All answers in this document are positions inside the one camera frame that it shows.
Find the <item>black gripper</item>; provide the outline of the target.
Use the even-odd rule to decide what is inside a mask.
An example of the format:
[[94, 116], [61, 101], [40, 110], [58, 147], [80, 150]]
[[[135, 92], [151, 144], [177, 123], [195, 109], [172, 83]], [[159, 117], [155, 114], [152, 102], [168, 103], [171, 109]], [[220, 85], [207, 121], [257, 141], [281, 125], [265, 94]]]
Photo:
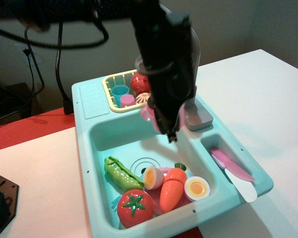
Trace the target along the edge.
[[193, 97], [192, 37], [189, 15], [162, 9], [131, 11], [141, 52], [137, 70], [148, 77], [150, 120], [169, 143], [177, 142], [184, 103]]

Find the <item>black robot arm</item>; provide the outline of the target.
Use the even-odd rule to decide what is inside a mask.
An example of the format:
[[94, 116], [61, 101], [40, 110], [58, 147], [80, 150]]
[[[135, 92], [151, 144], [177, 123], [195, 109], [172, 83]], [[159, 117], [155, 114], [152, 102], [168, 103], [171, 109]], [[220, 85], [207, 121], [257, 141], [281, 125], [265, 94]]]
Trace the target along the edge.
[[29, 45], [56, 50], [96, 48], [109, 35], [103, 22], [131, 20], [140, 56], [137, 71], [148, 77], [148, 114], [153, 127], [177, 141], [184, 124], [184, 105], [195, 95], [197, 62], [189, 15], [171, 12], [157, 0], [0, 0], [0, 20], [17, 19], [27, 29], [46, 32], [54, 23], [90, 22], [102, 37], [90, 43], [55, 45], [36, 42], [0, 29], [0, 35]]

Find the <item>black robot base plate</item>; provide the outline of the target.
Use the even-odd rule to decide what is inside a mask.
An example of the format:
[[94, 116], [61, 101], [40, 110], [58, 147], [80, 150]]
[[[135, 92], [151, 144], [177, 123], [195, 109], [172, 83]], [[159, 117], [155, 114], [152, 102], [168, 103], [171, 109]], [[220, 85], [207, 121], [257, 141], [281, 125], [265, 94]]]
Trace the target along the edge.
[[16, 216], [19, 185], [0, 175], [0, 234]]

